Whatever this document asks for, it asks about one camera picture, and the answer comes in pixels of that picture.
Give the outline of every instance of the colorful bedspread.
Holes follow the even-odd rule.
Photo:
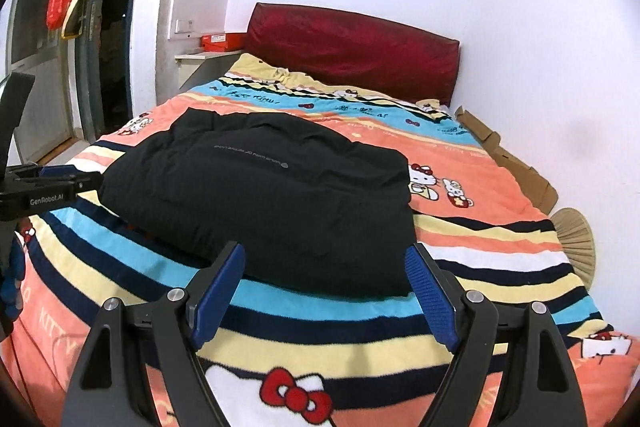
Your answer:
[[[132,120],[71,163],[104,170],[188,107],[220,114],[284,111],[402,152],[417,236],[438,264],[493,301],[545,302],[572,357],[590,425],[604,425],[620,407],[639,344],[602,320],[551,222],[435,102],[414,105],[350,86],[327,87],[243,55],[223,78]],[[126,303],[158,299],[185,286],[196,269],[101,206],[95,192],[75,207],[31,217],[23,232],[25,309],[13,343],[30,398],[52,427],[60,423],[65,389],[98,306],[111,296]],[[505,347],[495,347],[476,427],[490,416]],[[24,386],[12,351],[3,354]],[[242,280],[222,327],[199,356],[233,427],[414,427],[450,360],[413,295],[354,301],[250,280]],[[149,364],[162,425],[176,425],[157,365]]]

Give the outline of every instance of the folded black jacket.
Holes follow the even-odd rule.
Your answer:
[[[306,292],[410,292],[415,241],[407,159],[284,113],[188,109],[105,172],[100,201],[206,260],[225,241],[245,273]]]

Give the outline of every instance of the woven fan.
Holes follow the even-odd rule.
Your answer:
[[[596,247],[589,223],[575,208],[561,208],[550,219],[556,227],[564,253],[589,289],[596,271]]]

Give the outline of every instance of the orange shoebox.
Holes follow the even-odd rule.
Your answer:
[[[214,33],[202,36],[206,52],[234,52],[244,48],[246,33]]]

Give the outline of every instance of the silver bolt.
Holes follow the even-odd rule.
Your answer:
[[[182,288],[174,288],[173,290],[169,290],[166,297],[171,301],[179,301],[184,297],[184,290]]]
[[[531,309],[535,311],[538,315],[544,315],[546,313],[546,306],[542,302],[532,302]]]
[[[484,295],[482,295],[482,293],[479,292],[478,290],[469,290],[466,293],[466,298],[469,299],[471,302],[475,302],[476,304],[484,301]]]
[[[111,297],[111,299],[107,299],[104,302],[104,309],[110,312],[111,310],[116,309],[118,307],[118,304],[120,304],[120,300],[116,299],[115,297]]]

